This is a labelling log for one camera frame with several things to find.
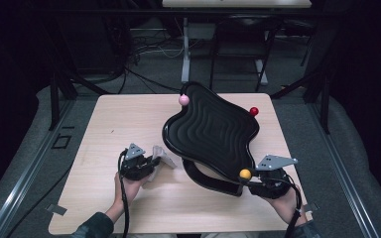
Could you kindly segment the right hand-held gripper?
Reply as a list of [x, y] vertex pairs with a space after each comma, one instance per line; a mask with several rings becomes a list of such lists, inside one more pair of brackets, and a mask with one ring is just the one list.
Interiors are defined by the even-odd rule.
[[276, 199], [285, 195], [290, 189], [291, 177], [286, 173], [284, 167], [295, 165], [295, 158], [286, 158], [276, 155], [266, 155], [261, 162], [250, 169], [252, 178], [247, 182], [250, 192], [264, 198]]

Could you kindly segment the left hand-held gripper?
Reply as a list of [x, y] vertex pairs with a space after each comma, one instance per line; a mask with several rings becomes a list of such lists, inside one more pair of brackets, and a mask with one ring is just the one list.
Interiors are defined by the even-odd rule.
[[134, 143], [125, 149], [118, 159], [118, 173], [122, 178], [140, 180], [153, 172], [151, 160], [144, 157], [145, 151]]

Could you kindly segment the white waffle cloth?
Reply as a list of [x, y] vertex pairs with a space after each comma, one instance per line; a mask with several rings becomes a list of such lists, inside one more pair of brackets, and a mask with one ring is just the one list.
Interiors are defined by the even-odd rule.
[[163, 166], [168, 166], [170, 169], [175, 169], [177, 167], [175, 162], [160, 146], [153, 147], [152, 156], [150, 157], [150, 165], [152, 166], [153, 171], [148, 176], [146, 176], [144, 183], [152, 182]]

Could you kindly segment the black wavy tray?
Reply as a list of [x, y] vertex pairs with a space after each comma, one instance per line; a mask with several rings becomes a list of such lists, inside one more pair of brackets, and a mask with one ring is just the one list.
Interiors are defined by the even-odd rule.
[[249, 144], [260, 130], [256, 116], [197, 82], [184, 84], [180, 96], [184, 94], [190, 103], [165, 123], [165, 145], [182, 158], [196, 184], [241, 195], [239, 173], [255, 166]]

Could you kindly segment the person's right hand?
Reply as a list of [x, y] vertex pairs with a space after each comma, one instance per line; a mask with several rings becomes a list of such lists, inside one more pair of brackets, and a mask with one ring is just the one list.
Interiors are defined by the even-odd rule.
[[276, 199], [266, 198], [266, 201], [274, 208], [279, 217], [286, 223], [290, 223], [297, 208], [297, 195], [293, 188]]

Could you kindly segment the person's left hand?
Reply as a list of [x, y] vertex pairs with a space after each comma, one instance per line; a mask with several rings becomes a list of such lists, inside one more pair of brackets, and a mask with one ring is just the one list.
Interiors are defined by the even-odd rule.
[[123, 198], [126, 198], [128, 203], [131, 203], [140, 187], [147, 181], [148, 178], [142, 178], [140, 180], [129, 180], [127, 178], [120, 178], [119, 174], [115, 174], [115, 198], [113, 206], [115, 209], [122, 213], [124, 211], [124, 201]]

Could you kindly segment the white desk leg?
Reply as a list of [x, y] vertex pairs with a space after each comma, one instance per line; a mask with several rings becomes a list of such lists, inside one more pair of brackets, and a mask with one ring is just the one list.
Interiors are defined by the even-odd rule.
[[190, 71], [191, 71], [189, 22], [187, 18], [184, 18], [183, 20], [183, 46], [184, 46], [184, 57], [183, 57], [181, 82], [186, 83], [190, 80]]

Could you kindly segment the black chair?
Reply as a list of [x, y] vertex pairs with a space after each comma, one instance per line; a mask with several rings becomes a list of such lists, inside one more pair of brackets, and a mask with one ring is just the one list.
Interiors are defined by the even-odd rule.
[[246, 59], [255, 63], [258, 91], [282, 23], [281, 18], [267, 15], [231, 15], [217, 22], [210, 50], [209, 88], [213, 88], [216, 60]]

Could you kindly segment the white desk top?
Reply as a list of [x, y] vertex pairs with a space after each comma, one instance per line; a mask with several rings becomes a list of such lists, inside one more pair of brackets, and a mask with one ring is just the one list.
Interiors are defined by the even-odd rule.
[[163, 0], [171, 8], [310, 8], [311, 0]]

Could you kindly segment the aluminium floor rail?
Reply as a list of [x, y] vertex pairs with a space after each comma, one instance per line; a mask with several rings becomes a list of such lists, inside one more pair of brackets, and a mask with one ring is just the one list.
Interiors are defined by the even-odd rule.
[[11, 191], [5, 197], [0, 207], [0, 236], [3, 235], [8, 228], [11, 220], [15, 216], [28, 190], [34, 182], [43, 162], [46, 152], [51, 147], [51, 142], [56, 139], [57, 131], [60, 129], [62, 122], [71, 111], [74, 101], [65, 102], [61, 109], [60, 121], [56, 123], [54, 130], [46, 130], [46, 134], [40, 140], [38, 149], [33, 153], [34, 157], [28, 161], [19, 178], [14, 183]]
[[331, 167], [337, 177], [337, 180], [347, 199], [349, 207], [357, 221], [357, 224], [364, 238], [380, 238], [368, 211], [366, 210], [363, 200], [357, 192], [354, 183], [349, 175], [341, 155], [334, 144], [330, 134], [327, 134], [319, 121], [319, 111], [314, 104], [307, 104], [307, 108], [311, 116], [315, 119], [315, 125], [319, 130], [321, 139], [324, 141], [326, 149], [330, 155]]

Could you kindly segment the black metal frame stand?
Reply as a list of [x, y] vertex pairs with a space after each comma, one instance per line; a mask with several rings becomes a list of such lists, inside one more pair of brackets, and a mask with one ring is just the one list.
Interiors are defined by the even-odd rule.
[[52, 111], [51, 125], [49, 128], [50, 131], [56, 128], [61, 118], [59, 93], [61, 92], [67, 100], [76, 100], [78, 97], [78, 93], [73, 86], [75, 82], [85, 86], [98, 95], [108, 94], [108, 91], [96, 86], [95, 84], [87, 81], [85, 78], [69, 70], [56, 71], [50, 80]]
[[303, 98], [306, 103], [314, 103], [320, 97], [319, 124], [322, 129], [328, 134], [328, 111], [329, 111], [329, 86], [330, 78], [326, 75], [323, 69], [318, 69], [308, 73], [301, 79], [285, 86], [283, 89], [273, 93], [272, 99], [279, 99], [297, 88], [307, 85]]

